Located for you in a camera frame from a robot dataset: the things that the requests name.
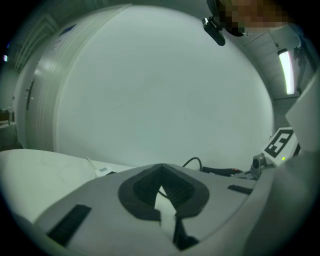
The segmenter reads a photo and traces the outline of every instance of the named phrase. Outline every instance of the fluorescent light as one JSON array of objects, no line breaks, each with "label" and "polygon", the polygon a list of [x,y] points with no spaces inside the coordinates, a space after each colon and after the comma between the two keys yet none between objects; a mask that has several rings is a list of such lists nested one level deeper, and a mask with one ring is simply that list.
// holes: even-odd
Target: fluorescent light
[{"label": "fluorescent light", "polygon": [[292,70],[292,64],[290,60],[290,55],[287,49],[283,49],[278,52],[282,69],[285,78],[286,84],[286,94],[294,94],[295,93],[295,85],[294,85],[294,72]]}]

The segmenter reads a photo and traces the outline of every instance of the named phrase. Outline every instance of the white curved wall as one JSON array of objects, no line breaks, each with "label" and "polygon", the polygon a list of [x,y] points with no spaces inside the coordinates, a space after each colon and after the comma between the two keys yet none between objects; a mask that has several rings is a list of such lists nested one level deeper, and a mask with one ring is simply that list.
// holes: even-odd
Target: white curved wall
[{"label": "white curved wall", "polygon": [[36,51],[24,65],[16,82],[13,108],[15,114],[17,138],[24,148],[27,148],[26,107],[28,98],[26,98],[25,96],[28,95],[28,92],[26,90],[29,90],[31,86],[31,82],[35,77],[35,71],[38,65],[38,61],[40,60],[51,39],[52,38],[47,39],[38,47],[38,49],[36,49]]},{"label": "white curved wall", "polygon": [[73,59],[55,104],[59,153],[129,166],[198,156],[205,166],[248,170],[272,133],[255,68],[187,14],[129,7]]}]

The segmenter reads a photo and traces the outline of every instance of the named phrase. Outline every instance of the white ceiling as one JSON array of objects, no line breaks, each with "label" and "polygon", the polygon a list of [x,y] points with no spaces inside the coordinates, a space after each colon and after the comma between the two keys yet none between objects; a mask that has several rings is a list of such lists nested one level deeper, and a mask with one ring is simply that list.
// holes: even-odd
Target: white ceiling
[{"label": "white ceiling", "polygon": [[[30,55],[43,42],[55,34],[68,21],[94,10],[119,4],[156,5],[186,12],[199,19],[211,16],[207,0],[51,0],[45,1],[21,26],[10,44],[9,61],[20,71]],[[272,99],[297,97],[287,95],[285,77],[277,52],[287,48],[293,56],[293,49],[299,40],[289,26],[254,33],[249,36],[232,37],[232,40],[247,55],[260,73]],[[294,77],[298,67],[294,61]]]}]

